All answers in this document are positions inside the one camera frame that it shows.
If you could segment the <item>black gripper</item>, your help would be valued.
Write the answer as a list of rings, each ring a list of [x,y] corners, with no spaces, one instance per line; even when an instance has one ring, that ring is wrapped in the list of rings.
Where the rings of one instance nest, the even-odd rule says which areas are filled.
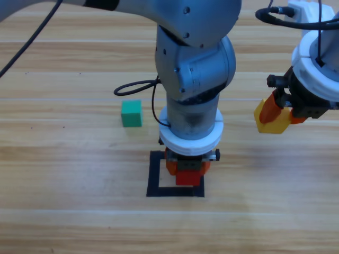
[[[269,75],[267,86],[275,90],[263,100],[259,115],[263,124],[273,122],[286,106],[292,108],[290,124],[304,123],[309,117],[318,119],[332,108],[330,101],[314,95],[304,87],[293,68],[289,68],[283,76]]]
[[[180,155],[169,148],[165,149],[166,168],[170,175],[175,176],[177,170],[198,170],[200,175],[205,175],[212,161],[219,161],[219,149],[211,150],[198,156]]]

